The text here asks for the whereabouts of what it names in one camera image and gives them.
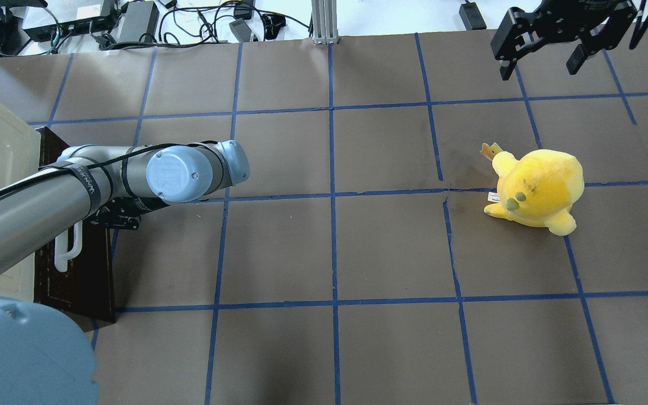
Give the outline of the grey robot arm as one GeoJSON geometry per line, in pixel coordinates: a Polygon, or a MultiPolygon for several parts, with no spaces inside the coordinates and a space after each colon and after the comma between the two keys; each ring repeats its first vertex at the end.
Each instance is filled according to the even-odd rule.
{"type": "Polygon", "coordinates": [[[0,275],[115,199],[190,203],[250,177],[234,140],[65,149],[52,164],[0,189],[0,275]]]}

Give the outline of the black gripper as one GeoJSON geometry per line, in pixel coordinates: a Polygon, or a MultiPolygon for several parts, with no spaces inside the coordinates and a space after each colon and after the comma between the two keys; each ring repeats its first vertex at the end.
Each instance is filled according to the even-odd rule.
{"type": "Polygon", "coordinates": [[[116,197],[88,217],[88,222],[107,229],[138,230],[142,216],[169,207],[158,197],[116,197]]]}

